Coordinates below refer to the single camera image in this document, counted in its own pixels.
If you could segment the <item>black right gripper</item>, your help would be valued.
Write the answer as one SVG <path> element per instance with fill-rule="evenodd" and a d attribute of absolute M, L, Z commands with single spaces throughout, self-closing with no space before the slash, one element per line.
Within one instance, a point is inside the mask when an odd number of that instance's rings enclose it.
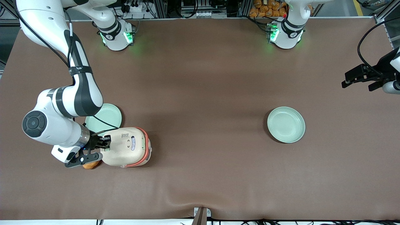
<path fill-rule="evenodd" d="M 103 137 L 97 135 L 97 134 L 91 134 L 89 138 L 89 152 L 100 148 L 100 152 L 108 152 L 110 151 L 110 145 L 109 144 L 102 144 L 103 143 L 110 143 L 111 142 L 111 136 L 110 135 L 105 135 Z"/>

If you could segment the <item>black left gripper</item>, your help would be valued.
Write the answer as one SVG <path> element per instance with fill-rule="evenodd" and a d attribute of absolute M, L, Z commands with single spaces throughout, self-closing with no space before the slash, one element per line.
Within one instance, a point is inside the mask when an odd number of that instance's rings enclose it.
<path fill-rule="evenodd" d="M 370 71 L 376 76 L 389 81 L 397 81 L 399 79 L 399 48 L 395 48 L 386 55 L 382 56 L 376 65 L 366 65 Z M 374 80 L 374 77 L 364 77 L 365 64 L 360 64 L 345 73 L 345 80 L 342 81 L 342 88 L 347 88 L 354 83 L 364 83 Z"/>

